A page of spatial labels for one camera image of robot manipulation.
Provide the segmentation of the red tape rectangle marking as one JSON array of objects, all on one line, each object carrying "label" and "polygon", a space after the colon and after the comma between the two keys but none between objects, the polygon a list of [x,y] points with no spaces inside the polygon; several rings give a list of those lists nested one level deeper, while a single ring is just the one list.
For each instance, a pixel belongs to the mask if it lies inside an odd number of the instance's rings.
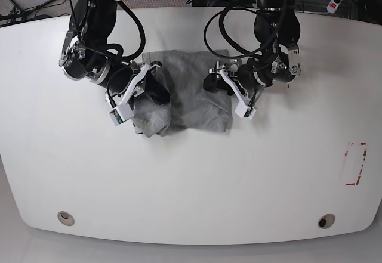
[{"label": "red tape rectangle marking", "polygon": [[356,186],[361,179],[366,154],[367,142],[349,142],[344,154],[342,182],[345,186]]}]

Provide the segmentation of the black tripod stand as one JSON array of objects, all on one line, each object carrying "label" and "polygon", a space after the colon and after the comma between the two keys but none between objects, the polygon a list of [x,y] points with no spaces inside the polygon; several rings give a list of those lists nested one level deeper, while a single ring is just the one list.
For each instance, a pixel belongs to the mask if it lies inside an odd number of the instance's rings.
[{"label": "black tripod stand", "polygon": [[71,13],[68,0],[1,0],[1,26],[9,26],[24,21],[68,16]]}]

